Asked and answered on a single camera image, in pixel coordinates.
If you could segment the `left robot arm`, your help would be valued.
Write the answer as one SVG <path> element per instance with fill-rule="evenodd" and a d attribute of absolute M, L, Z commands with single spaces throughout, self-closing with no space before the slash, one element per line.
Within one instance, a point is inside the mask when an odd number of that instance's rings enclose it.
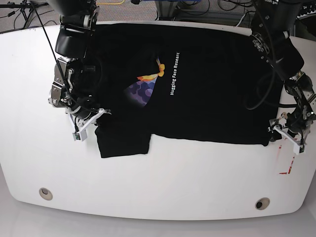
<path fill-rule="evenodd" d="M 313 83 L 302 72 L 304 60 L 290 39 L 290 29 L 300 12 L 303 0 L 255 0 L 256 9 L 251 23 L 254 42 L 283 81 L 286 92 L 297 103 L 288 114 L 285 126 L 290 135 L 306 137 L 316 119 L 313 111 Z"/>

